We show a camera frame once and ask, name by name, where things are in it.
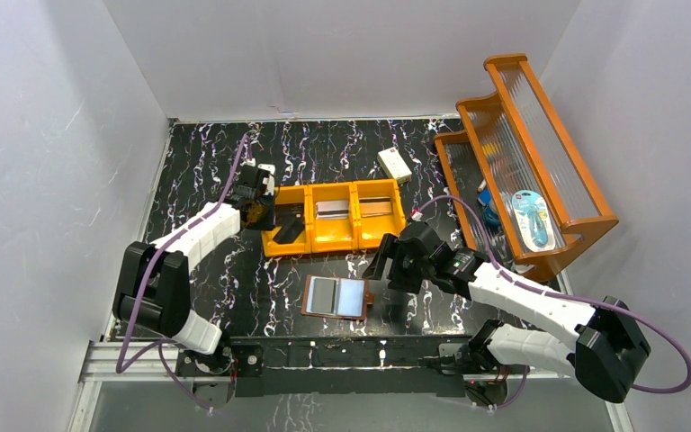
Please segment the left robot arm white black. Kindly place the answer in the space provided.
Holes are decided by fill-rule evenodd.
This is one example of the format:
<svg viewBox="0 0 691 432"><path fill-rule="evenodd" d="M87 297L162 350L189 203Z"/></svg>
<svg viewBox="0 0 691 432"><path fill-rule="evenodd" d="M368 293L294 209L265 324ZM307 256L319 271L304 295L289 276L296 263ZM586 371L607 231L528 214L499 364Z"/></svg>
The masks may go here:
<svg viewBox="0 0 691 432"><path fill-rule="evenodd" d="M207 202L179 229L153 243L125 249L112 314L198 353L210 374L231 367L233 352L220 342L220 328L191 303L194 268L241 230L274 228L275 174L272 164L243 165L224 202Z"/></svg>

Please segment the grey credit card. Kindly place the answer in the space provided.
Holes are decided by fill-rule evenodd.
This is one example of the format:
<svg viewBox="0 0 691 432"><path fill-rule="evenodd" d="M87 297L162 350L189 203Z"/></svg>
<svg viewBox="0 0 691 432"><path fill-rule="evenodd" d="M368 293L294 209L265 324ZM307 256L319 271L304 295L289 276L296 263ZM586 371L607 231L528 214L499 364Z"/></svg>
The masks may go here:
<svg viewBox="0 0 691 432"><path fill-rule="evenodd" d="M305 224L302 219L285 218L273 241L280 245L292 244L304 230Z"/></svg>

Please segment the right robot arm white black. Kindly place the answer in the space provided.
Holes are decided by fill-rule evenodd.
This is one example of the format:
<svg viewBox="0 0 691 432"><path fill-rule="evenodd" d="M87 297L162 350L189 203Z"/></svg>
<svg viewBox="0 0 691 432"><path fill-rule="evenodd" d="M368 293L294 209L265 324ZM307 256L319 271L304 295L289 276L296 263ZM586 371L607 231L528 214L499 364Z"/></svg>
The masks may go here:
<svg viewBox="0 0 691 432"><path fill-rule="evenodd" d="M479 251L453 248L424 222L399 235L383 235L369 280L386 278L389 288L417 293L430 282L441 291L493 306L529 324L516 328L496 319L457 350L441 348L423 365L442 374L492 373L507 365L534 366L576 379L598 398L621 403L651 353L626 305L611 299L607 309L559 298L549 287L526 290L526 279L495 267Z"/></svg>

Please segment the black credit card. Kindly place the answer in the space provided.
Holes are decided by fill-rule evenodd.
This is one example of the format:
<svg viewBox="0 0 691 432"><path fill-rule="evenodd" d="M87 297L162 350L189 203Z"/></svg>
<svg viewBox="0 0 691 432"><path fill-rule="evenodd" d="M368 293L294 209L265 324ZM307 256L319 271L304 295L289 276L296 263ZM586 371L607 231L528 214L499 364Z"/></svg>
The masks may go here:
<svg viewBox="0 0 691 432"><path fill-rule="evenodd" d="M305 216L304 206L300 202L278 204L275 206L275 212L279 218L303 219Z"/></svg>

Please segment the brown leather card holder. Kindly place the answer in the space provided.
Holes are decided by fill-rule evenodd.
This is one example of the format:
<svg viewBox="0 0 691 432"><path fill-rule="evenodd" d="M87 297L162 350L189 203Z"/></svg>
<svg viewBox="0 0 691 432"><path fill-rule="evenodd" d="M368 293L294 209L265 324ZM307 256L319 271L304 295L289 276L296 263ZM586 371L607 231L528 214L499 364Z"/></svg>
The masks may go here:
<svg viewBox="0 0 691 432"><path fill-rule="evenodd" d="M337 281L337 303L332 314L312 313L310 311L310 288L316 278ZM301 314L337 320L365 320L367 311L373 304L374 295L369 289L368 282L364 279L309 275L304 287Z"/></svg>

